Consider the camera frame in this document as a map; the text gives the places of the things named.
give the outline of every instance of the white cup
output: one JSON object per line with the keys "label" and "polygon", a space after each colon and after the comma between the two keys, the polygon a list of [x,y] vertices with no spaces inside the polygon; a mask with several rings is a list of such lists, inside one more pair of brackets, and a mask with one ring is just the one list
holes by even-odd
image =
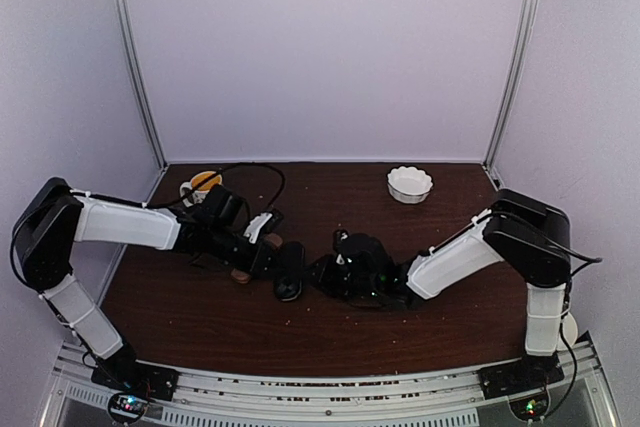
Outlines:
{"label": "white cup", "polygon": [[216,173],[213,170],[200,172],[199,174],[194,175],[189,182],[184,182],[180,186],[180,197],[187,195],[198,184],[202,183],[207,178],[210,179],[204,185],[198,188],[198,190],[193,192],[188,197],[185,197],[182,200],[184,202],[184,205],[186,205],[187,207],[191,207],[194,204],[201,203],[202,201],[204,201],[204,198],[207,196],[209,191],[213,189],[214,185],[222,184],[222,177],[220,175],[214,177],[215,174]]}

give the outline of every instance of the white bowl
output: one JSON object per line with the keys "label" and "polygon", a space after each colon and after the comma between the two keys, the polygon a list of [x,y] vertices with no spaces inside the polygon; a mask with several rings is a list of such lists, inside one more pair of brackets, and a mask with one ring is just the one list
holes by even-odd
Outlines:
{"label": "white bowl", "polygon": [[398,167],[387,175],[389,193],[403,204],[418,204],[427,198],[433,187],[431,176],[416,167]]}

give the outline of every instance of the white backdrop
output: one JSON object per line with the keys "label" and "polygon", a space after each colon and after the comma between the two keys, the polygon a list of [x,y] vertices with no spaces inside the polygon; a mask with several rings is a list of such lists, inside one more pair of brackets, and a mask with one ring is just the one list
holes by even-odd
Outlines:
{"label": "white backdrop", "polygon": [[128,0],[169,161],[480,160],[521,0]]}

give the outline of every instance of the metal frame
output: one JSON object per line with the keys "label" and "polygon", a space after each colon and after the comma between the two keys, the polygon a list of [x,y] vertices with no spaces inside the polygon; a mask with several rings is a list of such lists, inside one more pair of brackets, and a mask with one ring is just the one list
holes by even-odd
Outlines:
{"label": "metal frame", "polygon": [[524,65],[524,58],[531,37],[531,30],[535,20],[536,10],[538,7],[538,0],[522,0],[522,10],[520,12],[520,23],[518,25],[518,32],[516,36],[516,43],[513,50],[513,56],[511,58],[511,66],[509,67],[509,74],[507,76],[507,83],[502,95],[502,102],[500,104],[500,110],[498,112],[498,118],[496,125],[491,135],[491,142],[489,143],[489,149],[484,159],[484,167],[489,173],[489,176],[495,181],[495,161],[500,148],[500,144],[504,137],[509,114],[515,101],[516,92],[518,89],[518,83],[522,74],[522,66]]}
{"label": "metal frame", "polygon": [[125,54],[127,58],[127,67],[129,70],[129,76],[131,78],[131,84],[136,96],[136,103],[140,117],[142,119],[142,125],[147,135],[147,139],[151,144],[153,156],[159,169],[163,169],[167,166],[167,161],[162,150],[158,131],[151,115],[151,109],[149,108],[149,100],[144,88],[144,82],[142,81],[142,73],[140,71],[140,63],[138,62],[138,55],[136,53],[136,47],[133,41],[133,31],[131,28],[131,20],[129,18],[129,10],[127,8],[127,0],[114,0],[116,3],[116,11],[118,13],[118,20],[120,22],[120,32],[122,34],[122,41],[124,43]]}
{"label": "metal frame", "polygon": [[[577,344],[574,352],[578,379],[585,379],[589,387],[585,399],[595,411],[598,425],[618,426],[593,344]],[[67,399],[98,409],[106,406],[112,391],[91,383],[93,369],[82,364],[83,353],[82,347],[63,345],[39,417],[41,427],[59,425]],[[560,353],[560,362],[565,380],[554,384],[554,389],[567,385],[573,373],[567,352]],[[477,426],[478,409],[508,401],[506,397],[484,400],[477,375],[481,367],[343,378],[259,377],[174,367],[180,378],[173,401],[154,402],[145,420],[175,427],[437,427],[447,425],[446,419],[462,418],[460,422],[450,420],[449,425]]]}

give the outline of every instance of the black cable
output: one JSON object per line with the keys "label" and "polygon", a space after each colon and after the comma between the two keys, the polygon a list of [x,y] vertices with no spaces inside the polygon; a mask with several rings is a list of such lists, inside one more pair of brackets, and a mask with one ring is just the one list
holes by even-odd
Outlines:
{"label": "black cable", "polygon": [[573,272],[571,272],[571,277],[575,277],[578,273],[582,272],[584,269],[586,269],[587,267],[589,267],[590,265],[593,264],[597,264],[598,262],[590,262],[587,261],[584,264],[582,264],[580,267],[578,267],[576,270],[574,270]]}
{"label": "black cable", "polygon": [[211,181],[212,179],[215,179],[216,177],[218,177],[219,175],[224,174],[225,172],[229,172],[231,170],[235,170],[235,169],[238,169],[238,168],[241,168],[241,167],[258,167],[258,168],[271,170],[271,171],[275,172],[276,174],[278,174],[278,176],[280,177],[280,186],[278,187],[278,190],[276,191],[276,193],[273,195],[273,197],[269,200],[269,203],[267,204],[267,209],[272,207],[273,204],[276,202],[276,200],[278,200],[278,198],[280,197],[280,194],[282,194],[282,192],[284,190],[284,187],[285,187],[285,184],[286,184],[286,177],[284,175],[284,172],[282,172],[277,167],[274,167],[273,165],[270,165],[270,164],[260,163],[260,162],[238,162],[236,164],[231,164],[231,165],[228,165],[226,167],[222,167],[217,172],[207,176],[204,180],[199,182],[192,189],[190,189],[187,192],[185,192],[184,195],[181,195],[180,197],[175,198],[175,199],[173,199],[173,200],[171,200],[169,202],[162,202],[162,203],[158,203],[158,204],[150,204],[147,207],[149,209],[165,209],[165,208],[168,208],[168,207],[172,207],[172,206],[174,206],[176,204],[179,204],[184,199],[186,199],[188,197],[191,197],[191,195],[193,195],[194,192],[196,192],[200,187],[202,187],[203,185],[205,185],[207,182]]}
{"label": "black cable", "polygon": [[[57,309],[55,308],[55,306],[53,306],[53,305],[51,304],[51,302],[49,302],[47,299],[45,299],[45,300],[46,300],[47,304],[49,305],[49,307],[50,307],[54,312],[56,312],[56,311],[57,311]],[[78,340],[80,340],[80,344],[81,344],[85,349],[87,349],[87,351],[86,351],[84,354],[82,354],[82,363],[84,364],[84,366],[85,366],[85,367],[89,367],[90,369],[95,369],[95,368],[100,369],[100,370],[102,371],[102,373],[103,373],[104,375],[106,375],[107,377],[109,377],[109,379],[110,379],[114,384],[116,384],[116,385],[120,386],[120,387],[121,387],[121,388],[123,388],[123,389],[134,389],[134,388],[135,388],[135,386],[129,386],[129,385],[127,385],[125,382],[121,382],[121,381],[119,381],[118,379],[116,379],[116,378],[111,374],[111,372],[109,372],[107,369],[105,369],[105,368],[104,368],[104,366],[102,365],[102,362],[100,362],[100,360],[101,360],[101,359],[100,359],[100,357],[98,357],[98,356],[93,352],[93,350],[91,350],[91,347],[89,347],[89,343],[88,343],[86,340],[84,340],[84,338],[83,338],[80,334],[78,334],[75,330],[73,330],[73,329],[71,329],[71,330],[72,330],[73,332],[75,332],[75,335],[77,336]],[[90,366],[90,365],[87,365],[87,363],[85,362],[85,360],[87,360],[87,355],[91,356],[91,358],[92,358],[92,359],[93,359],[93,361],[95,362],[95,364],[96,364],[96,365],[95,365],[94,367],[92,367],[92,366]]]}
{"label": "black cable", "polygon": [[249,223],[251,222],[251,206],[249,205],[249,202],[247,202],[247,199],[245,199],[244,197],[242,198],[242,206],[244,207],[244,213],[247,216],[247,219],[245,220],[240,231],[246,230],[246,228],[249,227]]}
{"label": "black cable", "polygon": [[571,257],[575,257],[576,259],[583,260],[584,262],[589,262],[590,264],[599,264],[600,262],[602,262],[602,257],[587,257],[584,254],[580,254],[579,252],[576,252],[575,250],[569,249],[568,247],[565,247],[564,245],[556,242],[555,240],[550,238],[547,234],[545,234],[542,230],[538,229],[535,225],[531,224],[530,222],[527,222],[525,219],[523,219],[522,217],[520,217],[517,214],[514,214],[513,212],[504,212],[504,211],[498,210],[496,212],[492,212],[491,214],[487,214],[487,215],[488,216],[490,215],[490,216],[506,217],[506,218],[509,218],[511,220],[515,220],[517,223],[519,223],[523,227],[529,229],[534,234],[542,237],[546,242],[548,242],[549,244],[553,245],[554,247],[560,249],[561,251],[563,251],[564,253],[570,255]]}
{"label": "black cable", "polygon": [[127,199],[121,199],[119,197],[112,197],[111,195],[104,195],[104,194],[89,194],[89,198],[90,199],[96,199],[96,200],[104,200],[105,202],[112,202],[114,204],[122,204],[122,205],[129,205],[131,207],[143,207],[143,204],[141,202],[135,202],[133,200],[127,200]]}
{"label": "black cable", "polygon": [[573,375],[571,376],[571,382],[569,382],[569,387],[565,391],[560,401],[555,405],[553,409],[551,409],[550,412],[547,412],[545,415],[541,416],[541,419],[546,419],[548,417],[551,417],[553,414],[555,414],[558,411],[560,407],[562,407],[562,404],[564,404],[565,400],[567,400],[567,397],[569,397],[569,394],[571,393],[573,386],[576,383],[576,377],[578,376],[578,359],[576,358],[576,354],[573,352],[573,349],[571,348],[571,346],[569,345],[569,342],[567,342],[567,339],[564,336],[564,324],[561,324],[560,326],[560,339],[562,339],[562,343],[565,345],[565,347],[569,351],[569,355],[571,355],[571,359],[573,360]]}
{"label": "black cable", "polygon": [[[438,245],[438,247],[434,250],[434,252],[440,250],[442,247],[444,247],[445,245],[449,244],[453,240],[457,239],[458,237],[460,237],[462,234],[464,234],[466,231],[468,231],[469,229],[471,229],[475,225],[478,225],[478,224],[484,222],[486,219],[488,219],[490,217],[505,217],[505,218],[509,218],[511,220],[514,220],[517,223],[519,223],[520,225],[522,225],[523,227],[525,227],[526,229],[529,229],[531,232],[533,232],[537,236],[542,237],[545,240],[545,242],[553,245],[554,247],[556,247],[557,249],[561,250],[562,252],[570,255],[571,257],[575,257],[576,259],[583,260],[585,263],[582,264],[580,267],[578,267],[571,274],[572,276],[576,275],[578,272],[580,272],[582,269],[588,267],[589,265],[599,264],[600,262],[602,262],[602,257],[588,257],[588,256],[586,256],[584,254],[576,252],[575,250],[572,250],[572,249],[570,249],[568,247],[565,247],[564,245],[562,245],[562,244],[556,242],[555,240],[553,240],[551,237],[549,237],[547,234],[545,234],[542,230],[538,229],[535,225],[531,224],[530,222],[528,222],[527,220],[523,219],[519,215],[514,214],[513,212],[506,212],[506,211],[501,211],[501,210],[497,210],[497,211],[485,214],[482,217],[480,217],[479,219],[477,219],[475,222],[472,222],[472,223],[468,224],[462,230],[460,230],[459,232],[457,232],[456,234],[452,235],[447,240],[442,242],[440,245]],[[430,252],[429,251],[421,251],[421,252],[419,252],[419,255],[428,256],[428,255],[430,255]]]}

